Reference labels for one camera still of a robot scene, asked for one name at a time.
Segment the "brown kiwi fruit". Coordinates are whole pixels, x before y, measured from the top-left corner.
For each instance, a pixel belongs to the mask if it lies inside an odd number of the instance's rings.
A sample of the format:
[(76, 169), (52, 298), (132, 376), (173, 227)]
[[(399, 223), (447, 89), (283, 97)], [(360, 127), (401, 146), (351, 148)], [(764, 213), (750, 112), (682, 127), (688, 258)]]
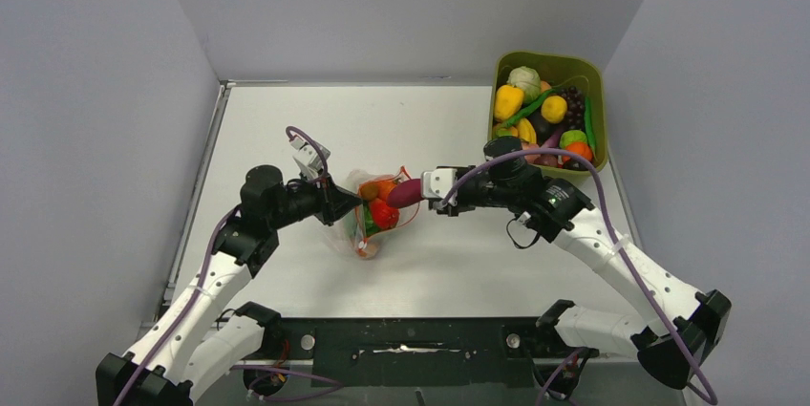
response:
[(366, 202), (371, 202), (379, 196), (378, 182), (366, 182), (358, 189), (359, 196)]

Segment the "clear orange zip top bag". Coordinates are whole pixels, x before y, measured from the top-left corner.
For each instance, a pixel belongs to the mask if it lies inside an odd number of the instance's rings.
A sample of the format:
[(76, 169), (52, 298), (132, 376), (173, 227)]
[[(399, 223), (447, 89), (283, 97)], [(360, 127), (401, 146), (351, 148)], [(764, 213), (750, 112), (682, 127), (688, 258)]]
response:
[(322, 230), (325, 245), (342, 255), (371, 260), (393, 236), (412, 223), (419, 205), (393, 208), (393, 189), (411, 178), (404, 166), (393, 174), (372, 174), (352, 170), (342, 186), (353, 192), (361, 204), (331, 227)]

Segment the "green white lettuce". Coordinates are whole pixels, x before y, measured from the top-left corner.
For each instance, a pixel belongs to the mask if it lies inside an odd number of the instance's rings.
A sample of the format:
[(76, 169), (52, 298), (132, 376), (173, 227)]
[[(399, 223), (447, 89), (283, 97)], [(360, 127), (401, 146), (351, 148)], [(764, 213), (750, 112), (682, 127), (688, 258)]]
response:
[(366, 205), (359, 208), (358, 213), (358, 228), (362, 236), (368, 238), (380, 231), (379, 226), (374, 222), (372, 213)]

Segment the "orange tangerine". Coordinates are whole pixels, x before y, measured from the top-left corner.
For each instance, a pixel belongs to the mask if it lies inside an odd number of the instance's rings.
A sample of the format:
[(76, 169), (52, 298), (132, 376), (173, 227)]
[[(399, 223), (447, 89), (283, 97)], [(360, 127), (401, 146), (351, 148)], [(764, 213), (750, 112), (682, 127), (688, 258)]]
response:
[(376, 183), (377, 198), (387, 202), (391, 192), (397, 187), (398, 182), (394, 180), (383, 180)]

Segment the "red orange fruit slice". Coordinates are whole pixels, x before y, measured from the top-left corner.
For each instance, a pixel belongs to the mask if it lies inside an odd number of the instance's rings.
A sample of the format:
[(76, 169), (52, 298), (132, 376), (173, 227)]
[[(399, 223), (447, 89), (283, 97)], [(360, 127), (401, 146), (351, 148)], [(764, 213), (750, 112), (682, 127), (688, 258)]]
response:
[(359, 258), (368, 260), (375, 257), (379, 251), (380, 245), (378, 243), (360, 242), (357, 245), (356, 254)]

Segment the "purple sweet potato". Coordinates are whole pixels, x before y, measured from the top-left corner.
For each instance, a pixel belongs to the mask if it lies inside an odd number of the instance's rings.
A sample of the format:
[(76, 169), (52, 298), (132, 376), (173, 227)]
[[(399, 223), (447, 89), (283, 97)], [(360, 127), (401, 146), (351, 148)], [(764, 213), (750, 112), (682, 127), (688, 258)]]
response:
[(405, 208), (424, 200), (421, 179), (410, 179), (398, 184), (388, 194), (386, 204), (392, 208)]

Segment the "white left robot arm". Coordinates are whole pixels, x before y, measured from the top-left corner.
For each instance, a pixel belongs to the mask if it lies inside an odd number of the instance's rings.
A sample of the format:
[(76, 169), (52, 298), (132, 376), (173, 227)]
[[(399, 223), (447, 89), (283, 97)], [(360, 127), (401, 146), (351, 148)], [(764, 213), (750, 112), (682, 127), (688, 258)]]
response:
[(213, 335), (226, 305), (279, 245), (282, 228), (309, 217), (332, 225), (362, 204), (331, 177), (285, 182), (280, 169), (249, 170), (240, 202), (216, 225), (202, 265), (169, 310), (124, 354), (96, 368), (101, 405), (192, 405), (243, 358), (265, 348), (279, 315), (256, 303), (237, 309)]

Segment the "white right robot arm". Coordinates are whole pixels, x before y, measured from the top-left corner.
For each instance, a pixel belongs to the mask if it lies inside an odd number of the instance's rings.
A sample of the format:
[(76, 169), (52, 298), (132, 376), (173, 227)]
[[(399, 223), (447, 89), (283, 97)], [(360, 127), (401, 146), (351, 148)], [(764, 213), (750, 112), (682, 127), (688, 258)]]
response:
[(616, 314), (560, 299), (538, 320), (541, 349), (552, 355), (587, 348), (634, 357), (675, 390), (705, 383), (700, 367), (722, 337), (730, 299), (681, 281), (622, 235), (612, 225), (602, 188), (593, 202), (574, 183), (544, 175), (527, 162), (533, 152), (516, 138), (493, 139), (484, 151), (485, 163), (442, 170), (428, 180), (449, 180), (436, 210), (451, 215), (479, 207), (508, 210), (538, 239), (589, 267), (633, 309)]

